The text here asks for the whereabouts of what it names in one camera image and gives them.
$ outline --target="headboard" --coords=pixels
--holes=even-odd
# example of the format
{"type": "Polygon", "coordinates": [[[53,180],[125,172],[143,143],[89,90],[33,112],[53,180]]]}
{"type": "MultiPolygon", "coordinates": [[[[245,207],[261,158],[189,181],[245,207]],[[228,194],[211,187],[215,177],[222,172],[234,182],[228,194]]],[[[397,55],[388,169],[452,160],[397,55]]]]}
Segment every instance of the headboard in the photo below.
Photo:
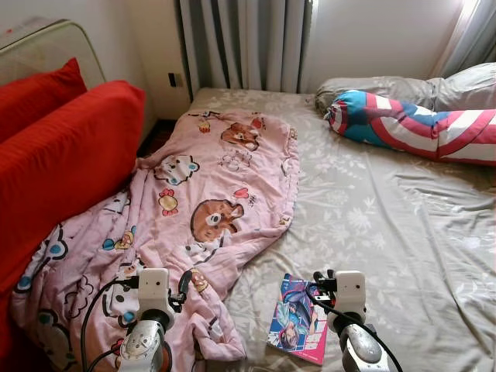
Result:
{"type": "Polygon", "coordinates": [[[61,68],[77,58],[88,89],[105,77],[84,30],[66,20],[31,18],[0,34],[0,85],[61,68]]]}

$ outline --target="red cushion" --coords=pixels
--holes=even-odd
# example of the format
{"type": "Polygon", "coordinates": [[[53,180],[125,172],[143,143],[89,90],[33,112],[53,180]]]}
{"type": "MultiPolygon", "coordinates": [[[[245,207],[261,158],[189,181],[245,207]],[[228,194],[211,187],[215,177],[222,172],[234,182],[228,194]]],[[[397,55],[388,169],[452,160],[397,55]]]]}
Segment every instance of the red cushion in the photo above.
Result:
{"type": "Polygon", "coordinates": [[[58,222],[122,187],[136,160],[143,107],[143,91],[106,83],[0,143],[0,361],[12,346],[12,288],[58,222]]]}
{"type": "Polygon", "coordinates": [[[60,70],[0,87],[0,143],[85,92],[75,58],[60,70]]]}

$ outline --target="blue and red pillowcase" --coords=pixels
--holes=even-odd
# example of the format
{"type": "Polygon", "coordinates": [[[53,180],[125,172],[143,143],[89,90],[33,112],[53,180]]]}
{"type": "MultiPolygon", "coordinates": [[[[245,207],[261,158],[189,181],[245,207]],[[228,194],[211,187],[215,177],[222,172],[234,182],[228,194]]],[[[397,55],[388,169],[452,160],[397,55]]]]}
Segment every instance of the blue and red pillowcase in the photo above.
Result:
{"type": "Polygon", "coordinates": [[[365,91],[346,91],[326,118],[335,132],[357,142],[431,160],[496,166],[496,109],[432,112],[365,91]]]}

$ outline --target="floral pattern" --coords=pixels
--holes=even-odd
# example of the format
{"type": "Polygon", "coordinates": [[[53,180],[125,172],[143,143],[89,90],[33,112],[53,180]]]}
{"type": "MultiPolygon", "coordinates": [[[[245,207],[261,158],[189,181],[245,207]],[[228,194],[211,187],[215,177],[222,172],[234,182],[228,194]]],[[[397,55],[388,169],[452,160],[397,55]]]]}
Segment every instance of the floral pattern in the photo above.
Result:
{"type": "MultiPolygon", "coordinates": [[[[301,162],[290,229],[243,268],[225,299],[247,358],[209,361],[208,370],[321,370],[266,340],[284,273],[311,279],[328,268],[364,272],[367,322],[404,370],[493,370],[494,169],[340,137],[312,95],[203,89],[191,108],[277,115],[298,131],[301,162]]],[[[341,371],[339,340],[328,339],[323,370],[341,371]]]]}

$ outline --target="comic book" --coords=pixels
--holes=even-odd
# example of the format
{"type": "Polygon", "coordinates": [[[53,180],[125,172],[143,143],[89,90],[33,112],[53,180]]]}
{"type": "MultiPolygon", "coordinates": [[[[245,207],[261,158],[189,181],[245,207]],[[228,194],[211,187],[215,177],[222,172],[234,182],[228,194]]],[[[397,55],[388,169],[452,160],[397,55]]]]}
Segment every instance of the comic book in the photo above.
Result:
{"type": "Polygon", "coordinates": [[[322,366],[327,316],[308,298],[305,292],[307,283],[291,274],[284,275],[267,343],[322,366]]]}

